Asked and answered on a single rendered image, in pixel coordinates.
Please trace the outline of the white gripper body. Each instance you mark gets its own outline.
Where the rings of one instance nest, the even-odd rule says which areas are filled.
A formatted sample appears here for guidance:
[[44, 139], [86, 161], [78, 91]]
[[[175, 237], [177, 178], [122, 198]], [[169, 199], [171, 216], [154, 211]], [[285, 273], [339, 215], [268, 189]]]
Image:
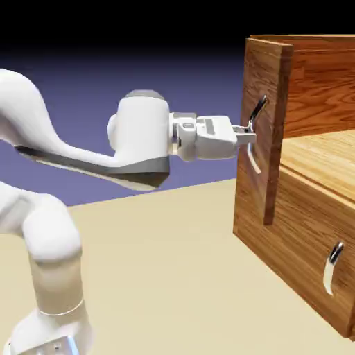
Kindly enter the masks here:
[[198, 116], [196, 155], [199, 159], [232, 159], [236, 156], [236, 135], [228, 116]]

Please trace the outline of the long curved metal handle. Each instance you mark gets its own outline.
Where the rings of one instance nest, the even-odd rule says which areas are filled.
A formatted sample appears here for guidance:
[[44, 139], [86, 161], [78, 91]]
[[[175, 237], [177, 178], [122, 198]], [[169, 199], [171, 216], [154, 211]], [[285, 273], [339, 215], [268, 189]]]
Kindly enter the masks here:
[[[267, 95], [264, 94], [259, 99], [258, 103], [256, 104], [255, 108], [253, 109], [253, 111], [250, 115], [247, 128], [244, 129], [245, 133], [250, 133], [250, 134], [256, 135], [254, 126], [255, 126], [255, 123], [257, 121], [259, 114], [261, 113], [262, 109], [265, 107], [267, 102], [268, 102]], [[254, 139], [254, 141], [249, 140], [248, 145], [247, 145], [247, 155], [248, 155], [248, 158], [250, 160], [250, 163], [251, 163], [255, 173], [257, 175], [259, 175], [261, 173], [261, 169], [258, 167], [256, 160], [253, 156], [253, 152], [252, 152], [252, 145], [255, 141], [256, 141], [256, 139]]]

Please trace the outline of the tall wooden door front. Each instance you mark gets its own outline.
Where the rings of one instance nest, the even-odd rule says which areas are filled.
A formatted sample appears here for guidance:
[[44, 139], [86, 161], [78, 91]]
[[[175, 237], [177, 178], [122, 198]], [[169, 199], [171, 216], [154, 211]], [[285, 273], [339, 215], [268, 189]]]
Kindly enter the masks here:
[[247, 126], [259, 99], [268, 102], [255, 123], [253, 156], [261, 173], [257, 175], [240, 147], [236, 176], [234, 231], [243, 230], [243, 218], [258, 226], [272, 223], [277, 195], [284, 122], [288, 102], [288, 82], [293, 47], [265, 40], [248, 39], [245, 44], [241, 125]]

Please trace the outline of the wooden cabinet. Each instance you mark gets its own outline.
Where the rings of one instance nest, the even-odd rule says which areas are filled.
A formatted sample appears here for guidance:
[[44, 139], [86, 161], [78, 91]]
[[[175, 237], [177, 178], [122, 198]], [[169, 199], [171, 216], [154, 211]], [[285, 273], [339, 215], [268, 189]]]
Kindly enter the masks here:
[[355, 205], [355, 35], [248, 39], [293, 47], [279, 177], [286, 169]]

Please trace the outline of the wide wooden drawer front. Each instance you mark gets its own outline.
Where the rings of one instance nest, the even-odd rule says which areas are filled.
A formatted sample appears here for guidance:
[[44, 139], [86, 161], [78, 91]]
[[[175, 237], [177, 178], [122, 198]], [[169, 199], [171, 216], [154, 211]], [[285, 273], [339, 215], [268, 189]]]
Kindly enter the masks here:
[[[244, 217], [235, 235], [339, 334], [355, 341], [354, 204], [282, 169], [272, 225]], [[339, 241], [345, 246], [330, 296], [323, 286], [324, 265]]]

